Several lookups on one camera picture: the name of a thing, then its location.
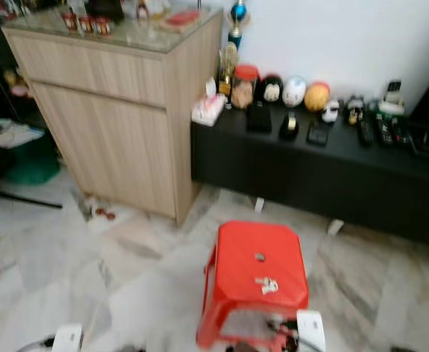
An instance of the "small red container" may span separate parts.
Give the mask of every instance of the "small red container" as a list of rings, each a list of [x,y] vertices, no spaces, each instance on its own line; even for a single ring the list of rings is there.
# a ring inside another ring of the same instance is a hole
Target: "small red container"
[[[107,17],[97,17],[95,19],[95,29],[98,34],[109,35],[111,32],[110,19]]]
[[[94,20],[92,17],[90,16],[79,17],[79,25],[81,26],[84,32],[93,33],[94,32],[93,24],[94,24]]]
[[[67,29],[77,31],[76,14],[74,12],[64,12],[61,14],[62,20],[65,22]]]

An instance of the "marble floor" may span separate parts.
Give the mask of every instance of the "marble floor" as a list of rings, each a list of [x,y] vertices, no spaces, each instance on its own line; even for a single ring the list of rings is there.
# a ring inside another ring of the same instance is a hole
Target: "marble floor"
[[[65,170],[43,186],[1,187],[64,208],[0,199],[0,352],[75,322],[86,352],[198,351],[202,268],[230,219],[286,224],[300,236],[328,352],[429,351],[428,247],[351,225],[326,236],[329,219],[272,202],[257,214],[248,197],[209,186],[182,227],[120,205],[111,205],[114,221],[86,222]]]

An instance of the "red plastic stool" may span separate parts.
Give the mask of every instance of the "red plastic stool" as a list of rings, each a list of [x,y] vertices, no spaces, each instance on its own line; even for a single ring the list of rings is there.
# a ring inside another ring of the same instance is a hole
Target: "red plastic stool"
[[[217,340],[263,345],[281,351],[285,337],[270,340],[223,336],[231,312],[248,310],[296,319],[309,300],[298,236],[286,226],[230,221],[220,226],[205,267],[206,283],[197,344]]]

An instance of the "white cabinet foot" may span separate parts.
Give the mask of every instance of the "white cabinet foot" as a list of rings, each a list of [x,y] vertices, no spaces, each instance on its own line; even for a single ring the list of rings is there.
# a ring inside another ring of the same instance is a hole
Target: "white cabinet foot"
[[[344,224],[345,222],[343,220],[331,220],[328,229],[326,229],[326,234],[330,236],[336,236]]]
[[[263,206],[265,205],[265,198],[257,197],[255,202],[255,213],[261,213],[263,211]]]

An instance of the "hole in stool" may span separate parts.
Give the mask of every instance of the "hole in stool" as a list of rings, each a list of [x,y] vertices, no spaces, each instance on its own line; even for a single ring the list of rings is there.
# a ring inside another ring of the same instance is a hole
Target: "hole in stool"
[[[255,259],[258,260],[259,262],[264,262],[266,260],[266,257],[263,253],[256,253]]]

